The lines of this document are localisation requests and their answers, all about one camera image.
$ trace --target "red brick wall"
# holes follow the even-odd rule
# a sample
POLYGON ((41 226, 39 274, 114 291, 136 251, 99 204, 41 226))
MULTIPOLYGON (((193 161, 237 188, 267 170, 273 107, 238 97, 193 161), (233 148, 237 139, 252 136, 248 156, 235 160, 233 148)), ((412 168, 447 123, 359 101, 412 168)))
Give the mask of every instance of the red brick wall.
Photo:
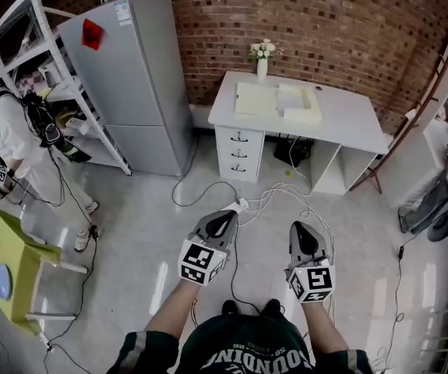
MULTIPOLYGON (((249 45, 284 49, 270 73, 368 96, 394 132, 427 85, 448 31, 448 0, 173 0, 189 99, 211 104, 229 69, 254 71, 249 45)), ((82 12, 98 0, 48 0, 82 12)))

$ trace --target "woman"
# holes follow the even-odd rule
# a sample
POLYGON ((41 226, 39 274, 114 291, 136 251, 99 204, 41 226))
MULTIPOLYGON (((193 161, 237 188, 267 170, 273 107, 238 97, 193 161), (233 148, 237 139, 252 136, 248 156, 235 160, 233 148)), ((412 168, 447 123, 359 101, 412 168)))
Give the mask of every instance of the woman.
POLYGON ((71 195, 66 184, 61 182, 50 152, 40 144, 26 122, 23 106, 13 95, 1 95, 0 157, 7 165, 9 177, 25 178, 64 223, 74 228, 77 233, 75 250, 82 252, 91 236, 89 215, 99 207, 99 203, 63 174, 71 195))

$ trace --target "sneaker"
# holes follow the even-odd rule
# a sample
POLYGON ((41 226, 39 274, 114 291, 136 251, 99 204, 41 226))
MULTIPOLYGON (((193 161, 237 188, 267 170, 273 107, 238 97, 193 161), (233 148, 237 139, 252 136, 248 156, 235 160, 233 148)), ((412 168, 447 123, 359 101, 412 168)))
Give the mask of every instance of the sneaker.
POLYGON ((280 302, 277 299, 270 299, 260 314, 273 318, 281 317, 283 314, 280 312, 280 302))
POLYGON ((97 209, 99 209, 100 204, 98 203, 98 201, 93 201, 92 205, 90 206, 85 206, 85 210, 86 212, 91 215, 92 213, 94 213, 97 209))
POLYGON ((223 315, 238 315, 239 314, 239 307, 236 305, 236 302, 234 302, 232 299, 228 299, 224 302, 222 305, 222 314, 223 315))
POLYGON ((89 245, 91 233, 89 230, 81 231, 76 235, 75 251, 81 253, 85 251, 87 245, 89 245))

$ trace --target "red magnet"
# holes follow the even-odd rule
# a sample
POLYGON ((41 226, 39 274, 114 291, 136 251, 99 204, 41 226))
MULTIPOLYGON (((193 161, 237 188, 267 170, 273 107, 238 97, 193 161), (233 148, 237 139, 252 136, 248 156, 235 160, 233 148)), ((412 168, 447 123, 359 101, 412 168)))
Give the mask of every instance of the red magnet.
POLYGON ((82 44, 93 48, 94 50, 98 50, 102 39, 102 33, 103 30, 99 25, 85 19, 83 21, 82 44))

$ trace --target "white desk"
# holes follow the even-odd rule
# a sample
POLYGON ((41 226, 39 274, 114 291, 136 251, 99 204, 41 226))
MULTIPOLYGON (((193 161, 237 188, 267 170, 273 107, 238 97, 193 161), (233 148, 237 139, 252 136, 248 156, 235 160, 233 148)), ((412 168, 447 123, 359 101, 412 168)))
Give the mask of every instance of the white desk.
POLYGON ((310 177, 314 192, 343 195, 357 181, 377 154, 388 152, 371 101, 360 94, 334 87, 267 76, 259 83, 253 73, 227 72, 218 90, 208 122, 215 125, 220 176, 256 182, 262 158, 265 132, 285 133, 315 139, 310 177), (315 90, 323 116, 318 125, 286 122, 235 114, 238 83, 277 87, 321 86, 315 90))

